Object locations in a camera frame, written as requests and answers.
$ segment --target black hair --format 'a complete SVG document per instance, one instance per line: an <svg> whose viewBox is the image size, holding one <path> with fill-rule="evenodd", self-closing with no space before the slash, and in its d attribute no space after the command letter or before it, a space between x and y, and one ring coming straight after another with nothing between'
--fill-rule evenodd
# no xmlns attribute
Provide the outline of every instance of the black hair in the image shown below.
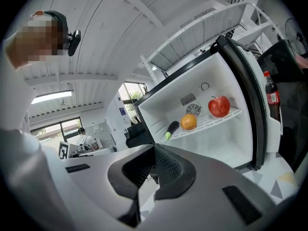
<svg viewBox="0 0 308 231"><path fill-rule="evenodd" d="M63 43L58 46L58 50L67 50L69 37L68 37L68 26L66 21L66 16L57 11L44 11L45 14L50 15L53 19L58 22L58 30L63 34Z"/></svg>
<svg viewBox="0 0 308 231"><path fill-rule="evenodd" d="M86 132L84 128L78 128L78 134L82 134Z"/></svg>

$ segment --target open refrigerator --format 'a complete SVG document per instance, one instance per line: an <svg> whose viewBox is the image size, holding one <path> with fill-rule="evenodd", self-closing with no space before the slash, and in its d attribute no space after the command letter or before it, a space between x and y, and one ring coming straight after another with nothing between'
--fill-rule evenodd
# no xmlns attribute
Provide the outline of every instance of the open refrigerator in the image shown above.
<svg viewBox="0 0 308 231"><path fill-rule="evenodd" d="M266 152L279 149L282 125L270 117L265 78L255 57L238 42L220 36L211 48L160 82L135 103L154 143L178 147L240 168L260 169ZM228 115L211 115L208 103L224 95ZM186 113L197 127L181 126L165 139L168 126Z"/></svg>

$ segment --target ceiling light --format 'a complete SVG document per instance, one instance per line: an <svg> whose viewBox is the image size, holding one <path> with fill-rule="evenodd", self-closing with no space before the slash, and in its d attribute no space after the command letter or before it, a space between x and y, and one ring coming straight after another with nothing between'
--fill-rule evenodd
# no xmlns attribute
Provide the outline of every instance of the ceiling light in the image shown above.
<svg viewBox="0 0 308 231"><path fill-rule="evenodd" d="M47 101L47 100L51 100L51 99L56 99L56 98L69 97L69 96L72 96L72 91L71 91L71 90L49 93L49 94L37 96L37 97L32 101L31 104L40 103L40 102L43 102L43 101Z"/></svg>

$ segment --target red bottle label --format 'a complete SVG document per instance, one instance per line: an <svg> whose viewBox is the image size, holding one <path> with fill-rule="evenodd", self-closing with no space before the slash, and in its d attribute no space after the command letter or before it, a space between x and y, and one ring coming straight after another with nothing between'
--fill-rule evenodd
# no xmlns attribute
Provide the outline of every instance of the red bottle label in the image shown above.
<svg viewBox="0 0 308 231"><path fill-rule="evenodd" d="M279 97L279 92L275 91L273 93L270 94L266 94L267 98L268 98L268 103L269 104L277 104L280 103L280 97Z"/></svg>

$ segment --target plastic bottle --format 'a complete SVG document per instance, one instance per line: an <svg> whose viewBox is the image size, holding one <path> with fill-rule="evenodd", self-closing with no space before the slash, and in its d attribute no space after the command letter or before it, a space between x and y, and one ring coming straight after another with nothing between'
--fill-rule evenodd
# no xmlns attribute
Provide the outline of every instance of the plastic bottle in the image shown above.
<svg viewBox="0 0 308 231"><path fill-rule="evenodd" d="M263 73L266 79L265 92L268 99L270 116L277 121L280 121L280 97L277 85L270 77L270 72Z"/></svg>

